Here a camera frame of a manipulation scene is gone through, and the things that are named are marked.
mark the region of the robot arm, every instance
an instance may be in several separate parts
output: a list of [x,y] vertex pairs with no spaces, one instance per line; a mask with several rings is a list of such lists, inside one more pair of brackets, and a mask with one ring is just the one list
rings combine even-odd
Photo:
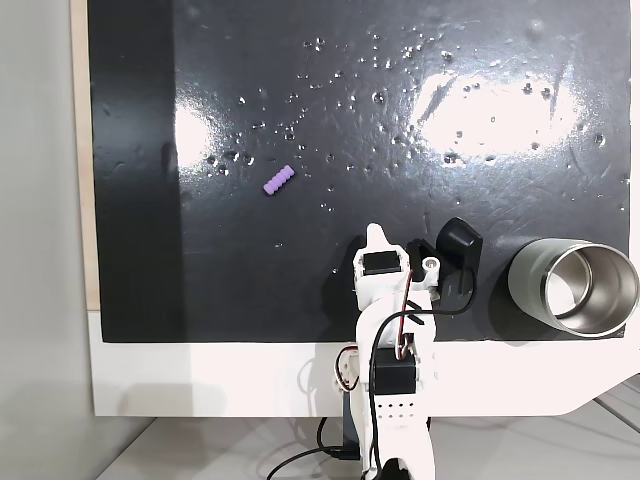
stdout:
[[[453,229],[460,227],[456,222],[461,221],[453,222]],[[471,264],[475,273],[473,265],[477,269],[477,262],[473,258],[469,262],[466,254],[473,250],[471,256],[479,257],[482,240],[468,229],[456,233],[471,232],[469,238],[475,241],[467,244],[473,248],[463,248],[458,259],[467,267]],[[412,480],[435,479],[427,421],[436,374],[436,327],[432,314],[411,314],[411,310],[432,310],[432,301],[439,298],[436,288],[441,262],[436,256],[420,258],[418,263],[415,260],[402,247],[389,244],[379,225],[371,224],[367,228],[367,246],[356,253],[353,262],[362,314],[356,325],[359,355],[352,369],[359,373],[360,380],[350,392],[350,406],[359,439],[363,480],[381,480],[381,470],[391,459],[397,459],[400,469],[407,470]],[[408,282],[415,272],[412,266],[421,269],[413,275],[419,281]],[[464,280],[459,272],[460,289],[465,288]],[[402,314],[397,312],[403,309],[405,298],[410,308],[399,336]],[[403,349],[399,341],[405,339]]]

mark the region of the purple toy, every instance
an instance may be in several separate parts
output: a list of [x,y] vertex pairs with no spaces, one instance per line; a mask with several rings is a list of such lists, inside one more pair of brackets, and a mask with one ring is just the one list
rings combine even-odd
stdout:
[[293,168],[291,168],[289,165],[285,165],[284,168],[276,173],[273,178],[269,180],[269,182],[262,188],[264,188],[264,191],[267,192],[268,195],[273,195],[274,193],[276,193],[276,190],[278,190],[282,185],[286,183],[287,180],[289,180],[293,176],[294,173],[295,172],[293,171]]

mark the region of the metal cup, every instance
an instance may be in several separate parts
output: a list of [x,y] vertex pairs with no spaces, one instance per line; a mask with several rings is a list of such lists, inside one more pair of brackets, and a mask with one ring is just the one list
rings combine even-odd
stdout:
[[545,238],[515,256],[509,291],[522,311],[547,325],[580,337],[602,337],[627,322],[638,305],[640,281],[615,248]]

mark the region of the black surface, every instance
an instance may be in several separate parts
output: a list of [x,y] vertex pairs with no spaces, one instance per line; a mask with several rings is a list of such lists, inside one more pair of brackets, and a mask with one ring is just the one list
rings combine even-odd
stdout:
[[480,290],[437,339],[575,339],[517,310],[510,259],[628,249],[628,0],[89,7],[105,341],[353,340],[367,224],[433,243],[454,216]]

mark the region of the water droplet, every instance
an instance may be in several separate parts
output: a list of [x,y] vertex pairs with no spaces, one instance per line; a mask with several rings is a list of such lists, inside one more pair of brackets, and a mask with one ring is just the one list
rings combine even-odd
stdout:
[[377,103],[379,105],[382,105],[384,103],[384,94],[382,92],[374,93],[372,98],[374,103]]
[[457,153],[447,153],[444,156],[444,163],[448,164],[448,165],[452,165],[455,164],[458,161],[458,154]]
[[540,19],[534,19],[529,22],[526,29],[526,35],[530,40],[539,40],[544,32],[544,23]]
[[237,162],[240,154],[235,150],[227,150],[226,152],[224,152],[222,156],[227,160],[231,160],[232,162]]
[[255,162],[255,160],[256,160],[256,159],[255,159],[255,158],[253,158],[253,156],[252,156],[251,154],[249,154],[249,153],[246,153],[246,152],[245,152],[245,153],[242,155],[242,161],[244,162],[244,164],[245,164],[247,167],[250,167],[251,165],[253,165],[253,162]]

